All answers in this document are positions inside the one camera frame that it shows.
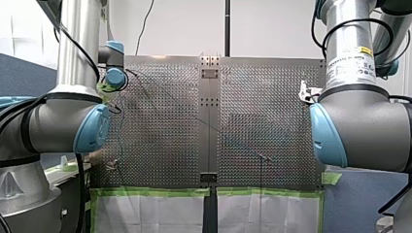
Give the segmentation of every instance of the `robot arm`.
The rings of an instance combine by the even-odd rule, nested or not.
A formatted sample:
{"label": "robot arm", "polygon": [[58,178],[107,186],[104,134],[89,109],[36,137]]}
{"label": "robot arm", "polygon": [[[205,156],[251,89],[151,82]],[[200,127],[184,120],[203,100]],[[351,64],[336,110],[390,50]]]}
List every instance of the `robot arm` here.
{"label": "robot arm", "polygon": [[[409,27],[412,24],[412,2],[387,0],[381,6],[381,20],[386,22],[394,31],[394,41],[388,50],[382,54],[375,56],[376,75],[384,77],[394,75],[397,71],[398,61],[396,54],[401,48],[403,39],[408,33]],[[389,42],[387,30],[379,26],[374,40],[373,50],[382,50]]]}
{"label": "robot arm", "polygon": [[21,233],[60,231],[60,191],[50,188],[40,153],[92,152],[105,141],[109,110],[96,91],[95,62],[106,64],[100,83],[113,90],[125,84],[122,44],[98,47],[104,0],[39,3],[61,8],[61,22],[54,26],[66,29],[60,35],[56,86],[40,98],[0,98],[0,216],[12,232]]}
{"label": "robot arm", "polygon": [[369,18],[376,7],[394,31],[394,42],[379,27],[375,43],[369,21],[348,23],[327,41],[326,88],[311,106],[315,154],[324,164],[392,172],[412,172],[409,104],[391,103],[388,92],[376,85],[391,62],[411,24],[412,2],[386,0],[326,0],[319,16],[327,31],[348,20]]}

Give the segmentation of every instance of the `metal pegboard panel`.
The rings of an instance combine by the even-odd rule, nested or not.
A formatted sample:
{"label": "metal pegboard panel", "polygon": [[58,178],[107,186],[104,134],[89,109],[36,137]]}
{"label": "metal pegboard panel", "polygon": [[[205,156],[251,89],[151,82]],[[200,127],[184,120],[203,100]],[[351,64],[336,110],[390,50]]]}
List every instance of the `metal pegboard panel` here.
{"label": "metal pegboard panel", "polygon": [[321,60],[222,58],[219,186],[318,189],[309,107],[300,82],[322,86]]}
{"label": "metal pegboard panel", "polygon": [[199,58],[128,56],[125,62],[137,76],[128,73],[117,98],[124,116],[112,116],[91,185],[199,186]]}

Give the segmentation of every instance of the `blue joint cap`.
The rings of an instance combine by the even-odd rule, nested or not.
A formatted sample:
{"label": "blue joint cap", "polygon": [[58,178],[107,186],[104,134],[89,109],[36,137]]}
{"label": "blue joint cap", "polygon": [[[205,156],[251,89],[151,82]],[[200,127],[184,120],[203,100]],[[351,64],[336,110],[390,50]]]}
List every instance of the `blue joint cap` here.
{"label": "blue joint cap", "polygon": [[114,89],[119,89],[126,83],[126,76],[119,68],[110,68],[106,72],[106,83]]}
{"label": "blue joint cap", "polygon": [[23,100],[33,99],[32,96],[4,96],[0,97],[0,109],[7,108]]}
{"label": "blue joint cap", "polygon": [[99,150],[109,134],[110,118],[106,105],[96,105],[80,125],[73,143],[73,151],[93,152]]}
{"label": "blue joint cap", "polygon": [[348,157],[339,133],[321,104],[310,107],[312,139],[315,155],[324,164],[346,168]]}
{"label": "blue joint cap", "polygon": [[124,45],[117,41],[107,41],[106,47],[124,53]]}
{"label": "blue joint cap", "polygon": [[397,70],[399,69],[399,60],[396,60],[392,63],[391,69],[388,72],[387,76],[393,76],[397,73]]}

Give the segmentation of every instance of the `metal pole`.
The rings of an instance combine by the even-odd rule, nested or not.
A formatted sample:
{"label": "metal pole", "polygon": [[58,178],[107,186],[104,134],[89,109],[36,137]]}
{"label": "metal pole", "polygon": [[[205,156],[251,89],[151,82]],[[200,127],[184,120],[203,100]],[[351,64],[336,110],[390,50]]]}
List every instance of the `metal pole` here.
{"label": "metal pole", "polygon": [[230,56],[230,0],[226,1],[224,14],[224,56]]}
{"label": "metal pole", "polygon": [[[61,9],[62,25],[95,62],[98,57],[101,9],[100,0],[63,0]],[[96,76],[86,57],[61,33],[57,84],[51,92],[98,96],[95,87]]]}
{"label": "metal pole", "polygon": [[[392,16],[383,13],[381,20],[385,21],[392,28],[395,38],[388,50],[375,57],[376,65],[387,64],[396,58],[397,52],[399,51],[399,48],[401,48],[403,39],[412,23],[412,15]],[[379,26],[373,40],[373,50],[382,50],[388,42],[388,31],[383,26]]]}

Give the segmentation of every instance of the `black cable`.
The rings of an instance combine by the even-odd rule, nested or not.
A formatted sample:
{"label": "black cable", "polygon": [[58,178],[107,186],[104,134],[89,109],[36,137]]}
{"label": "black cable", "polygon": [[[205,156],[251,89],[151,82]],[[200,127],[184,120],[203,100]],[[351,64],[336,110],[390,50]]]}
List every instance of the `black cable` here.
{"label": "black cable", "polygon": [[58,43],[60,43],[60,40],[58,40],[57,30],[55,29],[55,27],[53,28],[53,33],[54,33],[54,38],[57,40]]}
{"label": "black cable", "polygon": [[121,108],[119,108],[119,106],[118,105],[115,105],[115,106],[113,106],[115,109],[116,109],[116,111],[113,111],[112,109],[110,109],[109,108],[109,112],[110,113],[112,113],[112,114],[121,114]]}
{"label": "black cable", "polygon": [[315,35],[316,13],[317,13],[317,11],[318,11],[319,5],[320,5],[320,1],[316,1],[315,11],[314,11],[313,16],[312,16],[311,32],[312,32],[312,40],[313,40],[313,42],[315,42],[315,44],[316,44],[319,48],[322,48],[321,43],[318,41],[318,39],[316,38],[316,35]]}
{"label": "black cable", "polygon": [[146,21],[148,20],[149,14],[152,11],[152,8],[154,7],[154,3],[155,0],[152,0],[151,6],[149,7],[148,12],[146,13],[145,19],[143,20],[143,27],[142,27],[142,31],[140,32],[139,35],[139,39],[137,39],[137,46],[136,46],[136,52],[134,55],[137,55],[137,52],[139,51],[139,47],[140,47],[140,40],[142,39],[143,33],[145,32],[145,28],[146,28]]}
{"label": "black cable", "polygon": [[9,114],[14,113],[15,111],[25,108],[29,105],[31,105],[34,101],[36,100],[36,98],[33,99],[27,99],[27,100],[23,100],[20,101],[12,106],[9,106],[8,108],[4,109],[3,111],[0,112],[0,122],[5,119]]}
{"label": "black cable", "polygon": [[82,233],[83,223],[85,221],[85,211],[86,211],[86,178],[85,178],[85,167],[83,166],[82,155],[76,153],[76,161],[79,168],[79,186],[80,186],[80,208],[79,208],[79,218],[76,227],[76,233]]}
{"label": "black cable", "polygon": [[390,95],[390,99],[400,99],[400,100],[405,100],[408,101],[409,103],[412,104],[412,97],[409,96],[404,96],[404,95]]}
{"label": "black cable", "polygon": [[410,47],[410,45],[411,45],[411,31],[410,31],[410,30],[408,30],[407,36],[408,36],[408,39],[407,39],[406,47],[405,47],[405,49],[400,53],[400,55],[397,56],[395,59],[393,59],[392,61],[390,61],[390,62],[388,62],[388,63],[382,64],[382,65],[377,65],[376,68],[385,68],[385,67],[391,66],[394,62],[396,62],[396,61],[397,61],[398,59],[400,59],[404,54],[406,54],[406,52],[408,51],[408,49],[409,49],[409,47]]}
{"label": "black cable", "polygon": [[0,223],[5,233],[12,233],[12,230],[10,229],[9,224],[7,223],[7,221],[3,218],[3,215],[1,214],[0,214]]}
{"label": "black cable", "polygon": [[391,28],[386,22],[384,22],[384,21],[382,21],[382,20],[379,20],[379,19],[376,19],[376,18],[355,18],[355,19],[351,19],[351,20],[347,20],[347,21],[341,22],[341,23],[337,24],[336,26],[334,26],[332,29],[330,29],[330,30],[327,32],[327,34],[326,34],[326,36],[325,36],[325,38],[324,38],[324,41],[322,42],[322,53],[323,53],[323,55],[324,55],[324,58],[326,58],[326,50],[327,50],[327,48],[326,48],[326,43],[327,43],[327,41],[329,40],[330,36],[331,36],[335,31],[337,31],[337,30],[340,29],[341,27],[345,26],[346,24],[351,23],[351,22],[359,22],[359,21],[368,21],[368,22],[378,23],[378,24],[382,25],[383,27],[385,27],[385,29],[387,29],[387,31],[388,31],[388,33],[389,33],[389,37],[390,37],[390,38],[389,38],[388,44],[387,44],[382,50],[374,53],[375,56],[377,56],[377,55],[379,55],[379,54],[382,54],[384,51],[386,51],[388,48],[391,47],[392,43],[394,42],[395,35],[394,35],[394,31],[392,30],[392,28]]}
{"label": "black cable", "polygon": [[88,53],[85,51],[85,49],[82,48],[81,45],[79,45],[79,43],[74,40],[69,32],[67,31],[67,29],[63,26],[63,24],[60,24],[60,32],[63,32],[64,35],[66,35],[66,37],[73,43],[75,44],[75,46],[83,53],[83,55],[87,58],[87,62],[88,64],[91,66],[91,68],[94,71],[94,74],[96,75],[96,82],[99,83],[100,80],[100,73],[99,73],[99,69],[97,68],[97,65],[94,63],[93,59],[88,55]]}
{"label": "black cable", "polygon": [[0,135],[3,133],[7,125],[12,122],[13,119],[22,114],[26,110],[26,108],[33,104],[35,101],[35,98],[24,100],[2,111],[0,113],[0,122],[3,120],[4,122],[0,126]]}

